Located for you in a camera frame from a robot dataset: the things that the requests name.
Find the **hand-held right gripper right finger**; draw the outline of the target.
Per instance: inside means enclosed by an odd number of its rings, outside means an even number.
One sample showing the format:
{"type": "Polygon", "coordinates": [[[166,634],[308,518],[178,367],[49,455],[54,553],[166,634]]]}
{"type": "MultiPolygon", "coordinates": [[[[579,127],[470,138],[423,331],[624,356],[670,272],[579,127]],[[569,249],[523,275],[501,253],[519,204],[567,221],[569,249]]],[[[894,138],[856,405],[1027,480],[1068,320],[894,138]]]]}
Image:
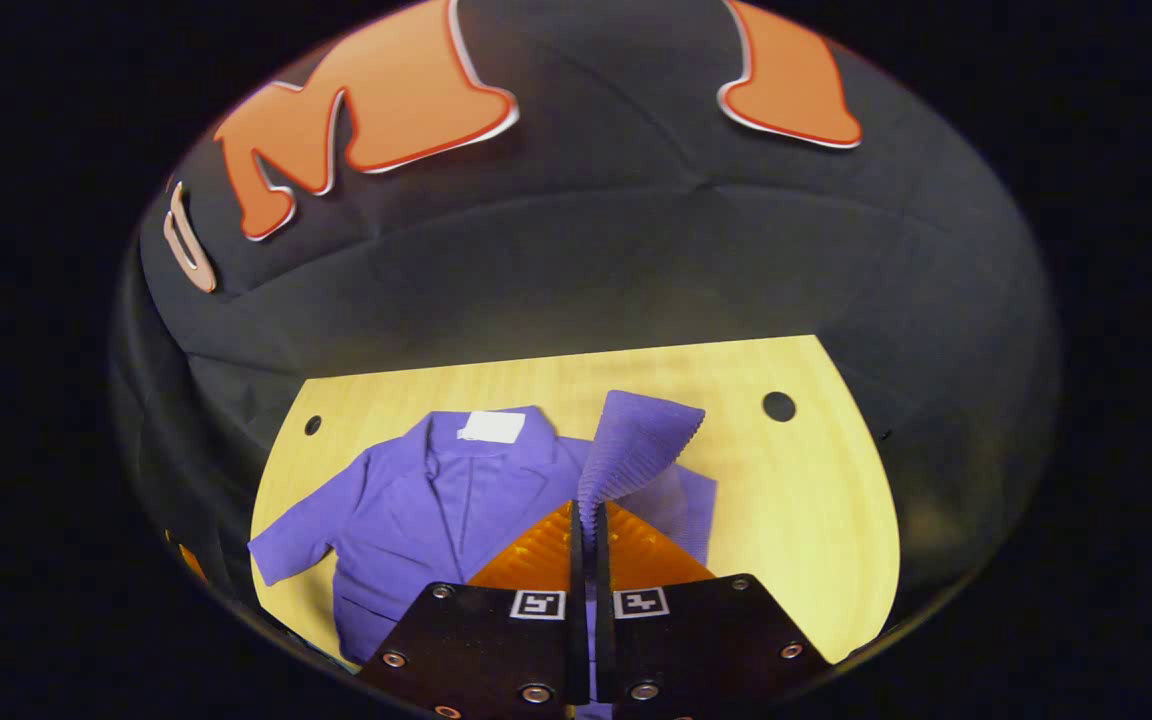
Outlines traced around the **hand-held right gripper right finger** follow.
{"type": "Polygon", "coordinates": [[[596,697],[616,719],[767,719],[832,665],[751,574],[717,577],[617,503],[596,514],[596,697]]]}

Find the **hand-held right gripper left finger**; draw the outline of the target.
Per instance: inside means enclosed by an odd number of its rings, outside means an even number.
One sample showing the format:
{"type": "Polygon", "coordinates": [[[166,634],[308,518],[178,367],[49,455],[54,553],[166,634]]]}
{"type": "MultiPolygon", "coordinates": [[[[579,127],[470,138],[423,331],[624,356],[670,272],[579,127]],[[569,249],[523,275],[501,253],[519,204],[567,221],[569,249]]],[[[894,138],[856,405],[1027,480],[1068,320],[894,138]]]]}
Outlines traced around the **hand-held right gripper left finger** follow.
{"type": "Polygon", "coordinates": [[[472,584],[420,589],[358,679],[425,719],[571,719],[591,696],[585,600],[564,503],[472,584]]]}

